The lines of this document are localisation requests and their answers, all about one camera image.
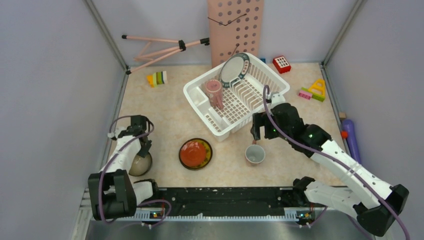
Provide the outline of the pink patterned mug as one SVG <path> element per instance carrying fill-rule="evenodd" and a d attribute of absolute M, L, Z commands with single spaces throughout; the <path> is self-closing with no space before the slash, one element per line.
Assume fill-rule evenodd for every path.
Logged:
<path fill-rule="evenodd" d="M 212 107 L 218 108 L 219 110 L 224 109 L 223 86 L 219 80 L 211 79 L 207 81 L 204 86 L 204 93 L 208 97 Z"/>

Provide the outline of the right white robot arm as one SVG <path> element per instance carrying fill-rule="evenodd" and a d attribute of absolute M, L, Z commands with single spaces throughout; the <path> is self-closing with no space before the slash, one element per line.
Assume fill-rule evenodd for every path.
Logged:
<path fill-rule="evenodd" d="M 331 207 L 355 218 L 364 230 L 377 237 L 383 237 L 397 222 L 405 238 L 411 239 L 399 217 L 410 194 L 405 186 L 391 185 L 370 173 L 325 130 L 316 124 L 305 124 L 289 103 L 253 114 L 250 132 L 255 141 L 261 139 L 261 127 L 266 139 L 286 140 L 295 151 L 326 167 L 347 187 L 339 189 L 307 176 L 296 179 L 293 200 L 297 205 L 307 206 L 311 202 Z"/>

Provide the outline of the white plastic dish rack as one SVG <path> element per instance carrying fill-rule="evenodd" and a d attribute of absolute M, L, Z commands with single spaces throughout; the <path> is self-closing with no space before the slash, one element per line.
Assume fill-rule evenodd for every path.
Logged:
<path fill-rule="evenodd" d="M 264 110 L 263 89 L 267 85 L 271 93 L 283 96 L 290 85 L 268 65 L 251 53 L 250 67 L 242 80 L 230 88 L 223 88 L 222 110 L 210 105 L 204 93 L 209 80 L 219 80 L 225 62 L 185 84 L 183 93 L 190 106 L 200 117 L 218 142 L 222 142 L 252 121 L 253 114 Z"/>

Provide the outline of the brown ceramic bowl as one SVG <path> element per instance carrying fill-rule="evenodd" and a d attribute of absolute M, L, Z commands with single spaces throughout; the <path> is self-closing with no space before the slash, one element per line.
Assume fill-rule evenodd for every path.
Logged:
<path fill-rule="evenodd" d="M 134 177 L 143 176 L 150 171 L 152 165 L 153 160 L 150 153 L 144 157 L 136 155 L 133 159 L 128 174 Z"/>

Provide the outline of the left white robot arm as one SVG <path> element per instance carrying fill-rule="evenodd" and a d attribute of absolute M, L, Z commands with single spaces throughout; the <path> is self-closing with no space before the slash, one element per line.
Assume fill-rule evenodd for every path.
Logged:
<path fill-rule="evenodd" d="M 108 138 L 116 147 L 98 173 L 88 177 L 88 191 L 93 218 L 111 223 L 115 219 L 132 217 L 141 202 L 154 207 L 160 202 L 157 184 L 152 179 L 132 183 L 130 169 L 136 157 L 151 158 L 154 124 L 144 115 L 129 116 L 127 127 L 110 128 Z"/>

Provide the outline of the white plate green rim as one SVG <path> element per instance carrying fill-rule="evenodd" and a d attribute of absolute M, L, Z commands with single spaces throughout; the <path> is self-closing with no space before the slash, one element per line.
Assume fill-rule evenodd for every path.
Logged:
<path fill-rule="evenodd" d="M 221 68 L 218 79 L 222 87 L 228 89 L 242 80 L 250 68 L 250 57 L 247 53 L 237 53 L 230 57 Z"/>

